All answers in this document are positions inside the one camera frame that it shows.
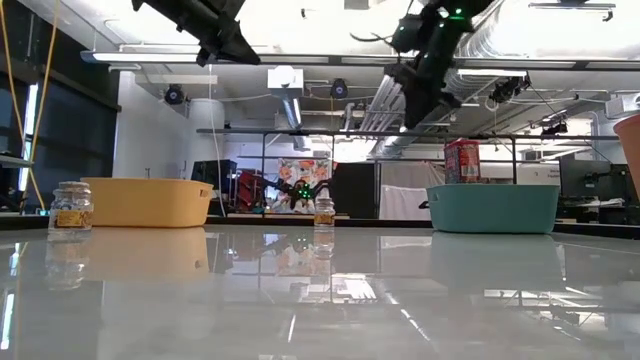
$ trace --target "fluorescent light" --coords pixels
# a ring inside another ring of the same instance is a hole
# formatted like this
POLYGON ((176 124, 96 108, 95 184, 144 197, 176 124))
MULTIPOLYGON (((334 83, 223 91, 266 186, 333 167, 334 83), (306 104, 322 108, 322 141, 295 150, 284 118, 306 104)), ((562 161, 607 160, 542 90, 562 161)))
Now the fluorescent light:
POLYGON ((300 102, 298 101, 298 98, 293 99, 293 108, 296 112, 296 119, 302 122, 302 116, 300 115, 300 102))
POLYGON ((36 104, 38 103, 38 84, 29 86, 27 97, 27 110, 25 111, 24 131, 27 135, 33 135, 36 119, 36 104))
MULTIPOLYGON (((29 160, 30 157, 31 157, 31 141, 25 141, 22 158, 24 160, 29 160)), ((21 168, 20 173, 18 175, 18 190, 25 191, 27 189, 28 179, 29 179, 29 169, 21 168)))
POLYGON ((13 294, 7 295, 4 303, 4 311, 2 312, 2 340, 0 341, 0 350, 9 348, 9 331, 11 330, 11 320, 13 318, 13 294))
POLYGON ((501 70, 501 69, 458 69, 458 75, 475 76, 527 76, 524 70, 501 70))
POLYGON ((296 326, 296 314, 293 314, 291 318, 291 324, 289 325, 289 336, 287 337, 287 342, 291 342, 291 338, 293 337, 293 328, 296 326))
POLYGON ((183 63, 195 64, 197 54, 152 54, 152 53, 94 53, 83 51, 82 58, 88 62, 106 63, 183 63))

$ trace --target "wire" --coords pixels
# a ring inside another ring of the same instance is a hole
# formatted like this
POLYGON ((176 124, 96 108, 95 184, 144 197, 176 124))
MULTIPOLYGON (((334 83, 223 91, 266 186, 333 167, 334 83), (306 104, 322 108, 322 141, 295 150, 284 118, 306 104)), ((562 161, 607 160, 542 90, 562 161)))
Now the wire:
POLYGON ((351 35, 351 38, 353 40, 359 41, 359 42, 378 42, 378 41, 382 41, 385 44, 392 46, 391 43, 389 42, 389 39, 391 39, 393 37, 393 35, 388 35, 388 36, 380 36, 376 33, 371 33, 371 35, 373 35, 372 38, 361 38, 359 36, 355 36, 353 35, 353 33, 349 33, 349 35, 351 35))
POLYGON ((213 120, 213 104, 211 103, 211 70, 213 65, 209 64, 209 111, 211 113, 211 131, 213 132, 213 143, 216 147, 216 163, 218 164, 218 200, 220 200, 220 210, 222 210, 222 216, 227 217, 227 213, 224 211, 224 203, 222 202, 222 168, 220 166, 220 150, 218 149, 218 136, 216 135, 216 127, 213 120))
POLYGON ((406 14, 408 14, 409 10, 411 10, 411 6, 413 6, 413 0, 409 1, 409 6, 407 6, 407 13, 406 14))
MULTIPOLYGON (((533 90, 540 99, 542 99, 542 101, 544 102, 545 105, 547 105, 547 107, 549 109, 551 109, 551 111, 553 112, 553 114, 551 114, 551 116, 555 115, 557 113, 557 111, 555 111, 553 109, 553 107, 551 107, 551 105, 542 97, 542 95, 540 95, 540 93, 538 92, 538 90, 536 90, 533 86, 530 86, 531 90, 533 90)), ((607 158, 606 156, 604 156, 600 151, 598 151, 598 149, 595 148, 595 146, 593 146, 590 142, 588 142, 587 140, 582 140, 584 141, 585 144, 589 145, 589 147, 595 151, 598 155, 602 156, 603 159, 607 160, 610 164, 613 164, 613 162, 611 162, 611 160, 609 160, 609 158, 607 158)))
POLYGON ((262 98, 266 98, 266 97, 273 97, 273 95, 271 95, 271 94, 262 94, 262 95, 256 95, 256 96, 245 96, 245 97, 239 97, 239 98, 226 98, 226 99, 215 99, 215 100, 218 100, 220 102, 234 102, 234 101, 256 100, 256 99, 262 99, 262 98))
MULTIPOLYGON (((31 147, 31 156, 29 157, 29 162, 31 162, 31 166, 28 169, 28 173, 29 173, 29 178, 31 178, 31 182, 33 183, 33 189, 36 192, 36 196, 38 197, 38 201, 40 202, 40 207, 45 210, 46 207, 44 205, 44 201, 42 200, 42 195, 40 194, 40 189, 38 188, 38 183, 36 182, 36 178, 33 174, 33 157, 35 155, 35 151, 36 151, 36 142, 37 142, 37 131, 38 131, 38 125, 40 123, 40 116, 42 115, 42 107, 44 104, 44 97, 46 95, 47 92, 47 88, 46 88, 46 84, 47 84, 47 80, 49 77, 49 69, 51 67, 51 57, 53 54, 53 46, 56 42, 56 30, 58 28, 58 11, 59 11, 59 7, 60 7, 60 0, 56 0, 56 5, 55 5, 55 9, 54 9, 54 14, 53 14, 53 30, 51 32, 51 42, 49 44, 49 55, 47 58, 47 67, 45 70, 45 85, 44 85, 44 89, 42 91, 42 97, 40 99, 40 115, 38 116, 38 122, 36 123, 36 132, 34 133, 33 136, 33 142, 32 142, 32 147, 31 147)), ((13 69, 11 67, 11 52, 9 50, 9 35, 7 32, 7 24, 6 24, 6 17, 4 14, 4 1, 0 0, 0 18, 1 18, 1 23, 2 23, 2 38, 4 40, 4 49, 5 49, 5 57, 6 57, 6 61, 7 61, 7 72, 8 72, 8 76, 9 76, 9 88, 11 90, 11 97, 13 100, 13 109, 15 111, 16 114, 16 121, 18 122, 18 131, 20 132, 20 140, 22 141, 22 153, 24 154, 24 151, 26 149, 26 139, 25 139, 25 135, 24 135, 24 129, 22 127, 22 116, 20 116, 20 110, 18 109, 18 100, 17 100, 17 96, 16 96, 16 89, 15 89, 15 85, 13 82, 13 69)), ((25 189, 24 193, 22 194, 22 201, 24 201, 27 198, 27 189, 25 189)))
MULTIPOLYGON (((302 96, 305 99, 315 99, 315 100, 323 100, 323 101, 331 101, 331 98, 323 98, 323 97, 318 97, 315 96, 313 94, 309 95, 309 96, 302 96)), ((375 96, 360 96, 360 97, 352 97, 352 98, 344 98, 344 99, 339 99, 340 101, 348 101, 348 100, 367 100, 367 99, 373 99, 375 96)))
POLYGON ((486 107, 486 108, 487 108, 487 110, 489 110, 489 111, 491 111, 491 112, 495 113, 495 112, 496 112, 496 111, 498 111, 498 109, 500 108, 500 104, 499 104, 498 102, 496 102, 496 101, 494 101, 493 103, 495 104, 495 106, 494 106, 494 107, 489 106, 489 97, 487 97, 487 98, 484 100, 484 107, 486 107))
POLYGON ((264 146, 264 148, 268 148, 269 146, 273 145, 274 142, 276 142, 276 140, 278 140, 278 138, 280 137, 280 135, 282 134, 276 134, 276 136, 273 137, 273 139, 271 139, 271 141, 269 141, 269 143, 267 145, 264 146))

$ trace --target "small glass jar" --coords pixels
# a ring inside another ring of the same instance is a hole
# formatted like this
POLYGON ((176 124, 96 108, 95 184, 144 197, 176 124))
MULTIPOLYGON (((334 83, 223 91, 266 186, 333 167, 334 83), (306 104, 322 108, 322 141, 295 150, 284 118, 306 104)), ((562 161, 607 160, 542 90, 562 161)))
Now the small glass jar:
POLYGON ((316 213, 313 217, 315 226, 334 226, 336 211, 333 209, 331 198, 320 198, 316 200, 316 213))
POLYGON ((93 202, 89 184, 76 181, 61 182, 53 191, 49 231, 90 231, 93 202))

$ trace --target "ceiling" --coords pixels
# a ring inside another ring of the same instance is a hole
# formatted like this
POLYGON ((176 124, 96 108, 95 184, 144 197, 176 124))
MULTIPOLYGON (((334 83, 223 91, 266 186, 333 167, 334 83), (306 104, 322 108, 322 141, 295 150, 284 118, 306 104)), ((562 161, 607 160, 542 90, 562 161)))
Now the ceiling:
MULTIPOLYGON (((53 17, 55 0, 21 0, 47 20, 53 17)), ((640 53, 640 41, 635 36, 635 14, 640 5, 633 0, 607 1, 616 4, 614 19, 601 21, 602 14, 583 14, 579 11, 530 10, 533 0, 505 0, 501 10, 482 28, 492 31, 490 45, 500 53, 524 58, 574 59, 635 59, 640 53)), ((592 0, 591 3, 604 2, 592 0)), ((61 0, 60 28, 89 49, 114 51, 122 44, 187 44, 196 40, 186 33, 178 33, 167 19, 144 6, 140 13, 131 9, 130 0, 61 0)), ((408 0, 385 0, 370 10, 344 10, 344 0, 247 0, 238 19, 243 34, 258 53, 287 54, 384 54, 391 51, 382 43, 360 43, 349 36, 354 32, 368 36, 370 32, 390 34, 396 19, 407 9, 408 0), (300 9, 306 9, 303 19, 300 9)), ((419 9, 419 2, 414 2, 419 9)), ((267 70, 270 66, 224 65, 213 66, 211 86, 213 98, 233 99, 266 95, 267 70)), ((209 85, 193 75, 209 77, 208 68, 197 65, 145 65, 137 73, 137 81, 155 96, 175 82, 173 75, 182 76, 185 91, 191 98, 209 96, 209 85), (149 84, 147 77, 156 82, 149 84)), ((344 78, 351 87, 350 97, 372 97, 382 80, 382 68, 357 66, 302 66, 305 80, 332 81, 344 78)), ((576 93, 583 98, 605 99, 607 92, 640 90, 640 73, 593 71, 531 71, 533 86, 538 92, 528 91, 518 100, 571 98, 576 93)), ((512 132, 526 127, 530 121, 573 107, 576 115, 603 108, 603 104, 582 101, 554 102, 547 105, 503 104, 496 112, 485 108, 488 92, 493 89, 492 78, 487 78, 487 89, 478 94, 480 107, 463 108, 452 123, 453 131, 512 132)), ((328 97, 328 88, 312 88, 313 96, 328 97)), ((356 102, 370 101, 357 99, 356 102)), ((335 101, 334 109, 344 109, 347 101, 335 101)), ((330 101, 304 98, 302 110, 331 110, 330 101)), ((276 98, 227 103, 227 120, 264 121, 260 127, 273 123, 273 114, 282 112, 276 98)))

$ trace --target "glossy tabletop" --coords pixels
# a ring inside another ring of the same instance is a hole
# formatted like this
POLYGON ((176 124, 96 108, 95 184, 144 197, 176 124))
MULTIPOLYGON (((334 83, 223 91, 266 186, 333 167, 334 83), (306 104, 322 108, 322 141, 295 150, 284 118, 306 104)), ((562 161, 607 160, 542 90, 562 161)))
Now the glossy tabletop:
POLYGON ((640 242, 426 229, 0 233, 0 359, 640 359, 640 242))

